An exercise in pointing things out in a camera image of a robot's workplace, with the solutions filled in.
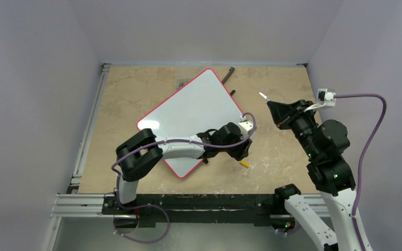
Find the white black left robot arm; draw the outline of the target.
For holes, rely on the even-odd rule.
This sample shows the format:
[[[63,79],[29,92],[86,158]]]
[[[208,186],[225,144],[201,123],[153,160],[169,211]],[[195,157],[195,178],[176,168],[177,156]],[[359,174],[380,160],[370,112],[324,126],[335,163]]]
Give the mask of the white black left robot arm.
[[[190,158],[206,161],[220,152],[241,161],[249,155],[251,135],[256,126],[251,121],[227,123],[220,129],[209,129],[177,139],[156,136],[152,129],[142,129],[116,150],[112,170],[117,174],[115,208],[123,214],[135,208],[137,186],[161,160]]]

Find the yellow marker cap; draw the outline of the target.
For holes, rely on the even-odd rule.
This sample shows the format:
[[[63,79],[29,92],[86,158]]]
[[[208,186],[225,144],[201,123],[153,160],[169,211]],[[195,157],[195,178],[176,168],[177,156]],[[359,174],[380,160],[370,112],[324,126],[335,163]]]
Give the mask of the yellow marker cap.
[[[243,166],[243,167],[245,167],[246,169],[250,169],[250,168],[251,168],[250,164],[247,163],[247,162],[244,162],[244,161],[241,161],[241,162],[240,162],[240,165]]]

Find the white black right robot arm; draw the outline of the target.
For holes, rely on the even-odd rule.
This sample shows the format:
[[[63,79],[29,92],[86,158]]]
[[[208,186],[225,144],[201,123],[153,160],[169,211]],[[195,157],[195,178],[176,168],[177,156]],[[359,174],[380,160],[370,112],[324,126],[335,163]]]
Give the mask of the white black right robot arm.
[[[292,104],[268,101],[267,106],[276,127],[291,130],[307,154],[308,175],[325,202],[333,227],[311,209],[294,184],[274,190],[274,209],[288,212],[318,250],[372,250],[355,207],[353,172],[342,157],[350,146],[346,126],[336,120],[318,125],[314,111],[309,109],[311,101]]]

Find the pink framed whiteboard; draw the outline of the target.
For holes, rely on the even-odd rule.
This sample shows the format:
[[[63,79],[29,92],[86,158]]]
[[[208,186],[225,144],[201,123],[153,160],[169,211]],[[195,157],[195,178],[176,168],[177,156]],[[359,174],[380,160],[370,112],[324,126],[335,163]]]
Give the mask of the pink framed whiteboard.
[[[138,130],[182,139],[208,129],[238,123],[242,110],[212,69],[205,69],[137,122]]]

